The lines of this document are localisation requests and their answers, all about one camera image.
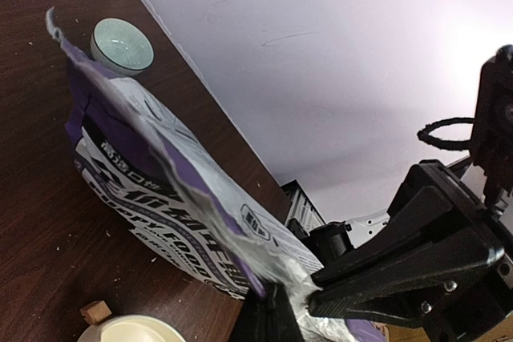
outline white bowl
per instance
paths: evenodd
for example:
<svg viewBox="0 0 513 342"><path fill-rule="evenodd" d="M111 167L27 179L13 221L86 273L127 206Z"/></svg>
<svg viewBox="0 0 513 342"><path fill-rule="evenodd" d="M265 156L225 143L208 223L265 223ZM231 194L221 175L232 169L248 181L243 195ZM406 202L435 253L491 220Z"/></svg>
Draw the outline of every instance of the white bowl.
<svg viewBox="0 0 513 342"><path fill-rule="evenodd" d="M185 342L171 326L151 316L119 316L90 326L78 342Z"/></svg>
<svg viewBox="0 0 513 342"><path fill-rule="evenodd" d="M100 20L91 36L93 58L121 75L133 76L153 62L153 48L146 36L121 19Z"/></svg>

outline metal bolt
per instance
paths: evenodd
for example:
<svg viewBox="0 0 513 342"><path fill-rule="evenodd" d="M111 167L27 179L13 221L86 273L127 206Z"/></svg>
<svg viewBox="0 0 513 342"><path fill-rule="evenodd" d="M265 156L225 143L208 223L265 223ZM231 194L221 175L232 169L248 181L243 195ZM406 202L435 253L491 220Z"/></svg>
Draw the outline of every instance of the metal bolt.
<svg viewBox="0 0 513 342"><path fill-rule="evenodd" d="M458 288L458 284L453 280L450 280L443 284L443 288L445 288L446 292L453 292L454 290L456 290L456 288Z"/></svg>
<svg viewBox="0 0 513 342"><path fill-rule="evenodd" d="M420 309L424 314L429 314L433 310L433 306L424 301L420 304Z"/></svg>

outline black cable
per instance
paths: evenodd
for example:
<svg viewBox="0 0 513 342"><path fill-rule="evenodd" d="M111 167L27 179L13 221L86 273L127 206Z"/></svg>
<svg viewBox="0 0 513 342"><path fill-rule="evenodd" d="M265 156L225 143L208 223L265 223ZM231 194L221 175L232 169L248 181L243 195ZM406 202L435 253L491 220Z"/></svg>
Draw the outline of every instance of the black cable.
<svg viewBox="0 0 513 342"><path fill-rule="evenodd" d="M430 135L431 132L440 128L452 126L453 124L473 124L474 118L450 118L439 120L438 122L434 122L425 126L422 130L417 133L417 137L419 140L427 143L431 146L435 146L440 150L448 150L448 151L465 151L470 148L471 141L468 140L445 140L436 138Z"/></svg>

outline dark brown tabletop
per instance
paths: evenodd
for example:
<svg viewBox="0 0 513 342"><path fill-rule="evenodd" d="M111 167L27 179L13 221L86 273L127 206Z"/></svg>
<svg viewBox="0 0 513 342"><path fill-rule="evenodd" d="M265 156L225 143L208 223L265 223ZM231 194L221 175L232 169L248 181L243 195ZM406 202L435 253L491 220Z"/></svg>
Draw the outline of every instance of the dark brown tabletop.
<svg viewBox="0 0 513 342"><path fill-rule="evenodd" d="M71 108L65 57L44 26L86 50L94 25L137 25L156 59L137 79L212 157L279 219L289 201L139 0L0 0L0 340L75 341L79 309L156 316L187 341L225 341L240 303L156 256L83 182L64 131Z"/></svg>

